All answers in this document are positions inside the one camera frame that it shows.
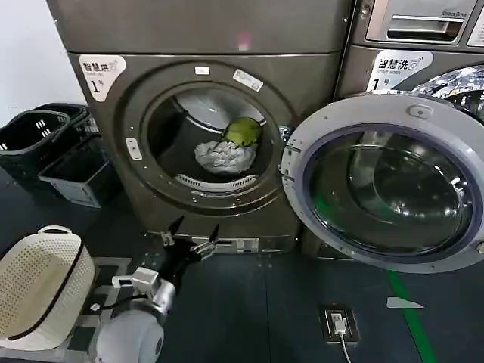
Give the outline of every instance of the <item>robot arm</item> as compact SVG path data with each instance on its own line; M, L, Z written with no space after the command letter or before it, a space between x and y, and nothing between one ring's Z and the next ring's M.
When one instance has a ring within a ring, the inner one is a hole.
M190 264L213 254L218 230L217 226L210 239L200 245L176 240L170 231L163 238L166 259L158 271L140 267L131 276L113 278L115 287L133 286L147 298L132 300L130 310L102 325L96 342L97 363L154 363L158 359L163 324L183 274Z

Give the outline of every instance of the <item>white cloth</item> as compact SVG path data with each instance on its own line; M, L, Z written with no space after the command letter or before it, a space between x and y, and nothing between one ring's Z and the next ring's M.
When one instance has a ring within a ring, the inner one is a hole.
M211 141L198 145L194 152L197 162L209 172L240 174L252 165L256 149L257 144L243 147L230 141Z

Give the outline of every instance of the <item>door glass window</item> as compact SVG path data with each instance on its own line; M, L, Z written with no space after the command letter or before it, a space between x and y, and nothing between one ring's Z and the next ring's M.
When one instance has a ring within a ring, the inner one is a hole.
M351 244L391 255L421 255L453 244L470 225L470 186L426 142L391 131L336 138L309 162L314 214Z

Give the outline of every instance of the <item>floor outlet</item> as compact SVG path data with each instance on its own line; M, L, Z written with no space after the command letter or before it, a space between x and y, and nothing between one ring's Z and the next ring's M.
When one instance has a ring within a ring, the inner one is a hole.
M334 323L331 314L341 314L343 319L346 319L345 341L358 342L359 334L356 329L353 311L346 306L337 304L321 306L319 309L319 321L321 323L321 329L323 330L324 340L327 342L340 342L340 337L334 333Z

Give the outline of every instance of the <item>basket handle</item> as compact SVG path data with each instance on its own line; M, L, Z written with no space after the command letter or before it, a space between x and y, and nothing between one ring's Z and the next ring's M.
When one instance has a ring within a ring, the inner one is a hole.
M37 233L41 234L45 233L46 231L62 231L68 234L73 233L69 228L63 227L62 225L46 225L44 228L40 228Z

